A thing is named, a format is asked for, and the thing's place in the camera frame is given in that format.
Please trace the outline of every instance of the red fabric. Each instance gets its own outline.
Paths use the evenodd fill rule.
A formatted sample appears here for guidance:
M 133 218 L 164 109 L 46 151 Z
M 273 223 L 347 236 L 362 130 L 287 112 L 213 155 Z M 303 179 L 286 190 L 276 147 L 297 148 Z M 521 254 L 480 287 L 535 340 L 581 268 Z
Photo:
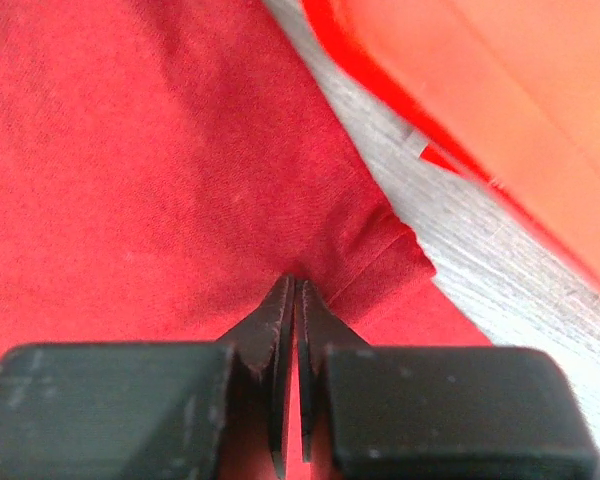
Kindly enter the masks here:
M 486 343 L 259 2 L 0 0 L 0 355 L 213 339 L 283 272 L 371 341 Z

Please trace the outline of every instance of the red towel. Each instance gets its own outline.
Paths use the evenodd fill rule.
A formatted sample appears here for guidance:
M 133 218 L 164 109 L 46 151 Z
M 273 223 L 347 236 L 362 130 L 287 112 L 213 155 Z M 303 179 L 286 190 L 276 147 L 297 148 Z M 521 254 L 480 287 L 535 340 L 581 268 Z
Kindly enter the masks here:
M 371 342 L 487 342 L 259 1 L 0 0 L 0 355 L 213 339 L 283 272 Z

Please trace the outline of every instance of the orange bin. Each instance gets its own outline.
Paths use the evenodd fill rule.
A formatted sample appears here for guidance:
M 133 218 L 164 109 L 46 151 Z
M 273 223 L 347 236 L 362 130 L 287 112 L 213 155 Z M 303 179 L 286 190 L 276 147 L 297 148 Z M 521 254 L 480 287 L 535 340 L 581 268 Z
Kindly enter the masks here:
M 600 0 L 303 0 L 327 52 L 600 289 Z

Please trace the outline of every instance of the black plastic part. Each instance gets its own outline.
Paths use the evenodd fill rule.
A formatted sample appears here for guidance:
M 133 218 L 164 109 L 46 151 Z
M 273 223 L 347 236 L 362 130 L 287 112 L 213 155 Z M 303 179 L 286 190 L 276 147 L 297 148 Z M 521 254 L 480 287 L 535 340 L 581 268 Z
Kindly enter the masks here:
M 302 456 L 311 460 L 311 434 L 314 424 L 316 379 L 329 346 L 368 347 L 356 332 L 328 309 L 316 287 L 309 281 L 297 286 L 295 318 L 298 337 Z
M 251 315 L 218 339 L 236 346 L 240 360 L 264 392 L 269 449 L 280 479 L 286 470 L 294 294 L 295 279 L 280 278 Z
M 0 480 L 215 477 L 233 348 L 32 345 L 0 363 Z
M 517 348 L 331 348 L 315 479 L 600 479 L 563 373 Z

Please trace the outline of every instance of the gray wooden surface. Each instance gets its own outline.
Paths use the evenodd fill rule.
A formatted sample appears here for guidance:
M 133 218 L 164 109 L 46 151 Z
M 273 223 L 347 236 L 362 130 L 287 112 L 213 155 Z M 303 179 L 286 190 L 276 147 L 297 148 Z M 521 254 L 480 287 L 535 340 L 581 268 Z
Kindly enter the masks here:
M 551 354 L 600 445 L 600 296 L 470 183 L 417 159 L 417 134 L 326 57 L 297 0 L 265 0 L 313 72 L 436 283 L 497 344 Z

